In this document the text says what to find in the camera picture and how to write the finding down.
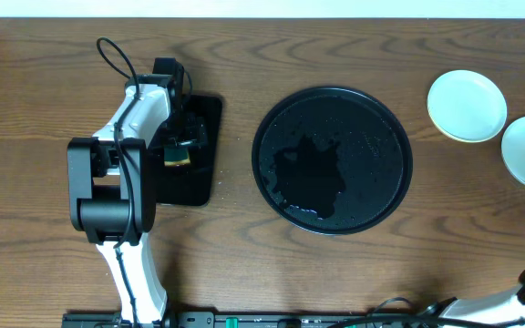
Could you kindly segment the light green plate with stain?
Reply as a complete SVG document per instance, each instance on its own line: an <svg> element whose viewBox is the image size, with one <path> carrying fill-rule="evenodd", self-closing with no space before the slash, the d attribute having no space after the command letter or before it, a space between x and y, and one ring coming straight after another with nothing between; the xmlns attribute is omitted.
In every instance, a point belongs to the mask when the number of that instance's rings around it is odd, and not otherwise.
<svg viewBox="0 0 525 328"><path fill-rule="evenodd" d="M454 108L468 116L481 135L479 142L496 137L508 116L508 105L498 86L470 70L453 70L438 77L427 93L428 106Z"/></svg>

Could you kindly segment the yellow plate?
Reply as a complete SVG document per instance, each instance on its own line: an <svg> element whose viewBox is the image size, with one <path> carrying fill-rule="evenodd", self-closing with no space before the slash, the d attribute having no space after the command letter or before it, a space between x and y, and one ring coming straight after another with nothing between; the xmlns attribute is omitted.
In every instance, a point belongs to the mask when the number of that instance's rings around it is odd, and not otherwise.
<svg viewBox="0 0 525 328"><path fill-rule="evenodd" d="M463 117L459 110L428 106L427 111L435 127L448 138L468 143L481 140L473 121L468 116Z"/></svg>

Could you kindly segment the green yellow sponge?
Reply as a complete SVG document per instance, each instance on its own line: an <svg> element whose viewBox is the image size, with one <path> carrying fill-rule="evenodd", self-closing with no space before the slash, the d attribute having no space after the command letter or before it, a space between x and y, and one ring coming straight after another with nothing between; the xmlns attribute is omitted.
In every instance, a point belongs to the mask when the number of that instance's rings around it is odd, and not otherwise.
<svg viewBox="0 0 525 328"><path fill-rule="evenodd" d="M181 167L190 165L190 154L185 147L165 147L163 149L163 164L165 167Z"/></svg>

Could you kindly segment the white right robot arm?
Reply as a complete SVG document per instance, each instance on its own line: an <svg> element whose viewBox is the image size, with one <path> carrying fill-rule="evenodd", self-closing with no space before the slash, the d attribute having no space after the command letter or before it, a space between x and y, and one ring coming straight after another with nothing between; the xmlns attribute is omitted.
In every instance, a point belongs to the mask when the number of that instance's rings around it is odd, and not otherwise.
<svg viewBox="0 0 525 328"><path fill-rule="evenodd" d="M525 270L519 285L478 299L447 299L428 306L422 314L475 323L525 326Z"/></svg>

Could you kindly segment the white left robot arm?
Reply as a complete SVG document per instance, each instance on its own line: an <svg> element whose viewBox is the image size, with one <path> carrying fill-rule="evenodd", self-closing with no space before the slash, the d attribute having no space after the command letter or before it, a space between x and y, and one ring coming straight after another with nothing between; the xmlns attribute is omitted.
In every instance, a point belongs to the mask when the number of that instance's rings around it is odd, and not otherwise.
<svg viewBox="0 0 525 328"><path fill-rule="evenodd" d="M159 205L211 198L222 101L165 81L127 84L109 122L67 146L69 214L108 264L120 313L68 315L81 327L171 327L166 288L149 242Z"/></svg>

